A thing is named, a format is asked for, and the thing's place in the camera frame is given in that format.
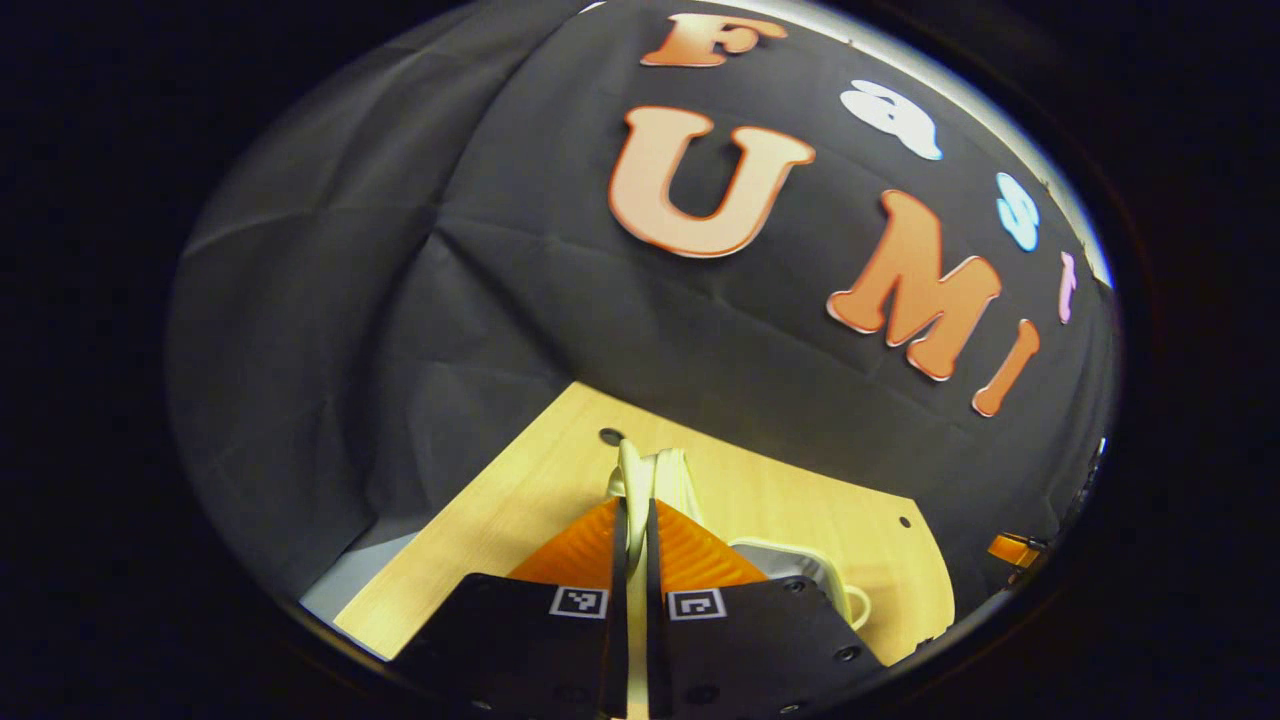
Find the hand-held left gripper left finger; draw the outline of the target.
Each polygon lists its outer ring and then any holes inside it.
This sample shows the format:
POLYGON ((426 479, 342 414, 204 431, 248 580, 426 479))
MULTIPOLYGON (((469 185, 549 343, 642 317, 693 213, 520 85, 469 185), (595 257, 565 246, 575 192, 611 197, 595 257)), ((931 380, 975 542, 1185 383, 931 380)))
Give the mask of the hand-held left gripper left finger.
POLYGON ((466 575, 396 656, 396 671, 454 717, 625 717, 626 511, 608 498, 515 570, 466 575))

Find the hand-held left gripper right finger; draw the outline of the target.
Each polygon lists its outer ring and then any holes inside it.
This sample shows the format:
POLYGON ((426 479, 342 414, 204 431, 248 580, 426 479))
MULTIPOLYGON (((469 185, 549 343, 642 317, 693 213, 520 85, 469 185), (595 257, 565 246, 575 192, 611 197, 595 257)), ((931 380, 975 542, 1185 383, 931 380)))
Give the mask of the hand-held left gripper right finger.
POLYGON ((762 574, 660 501, 645 544, 652 717, 805 719, 884 674, 810 577, 762 574))

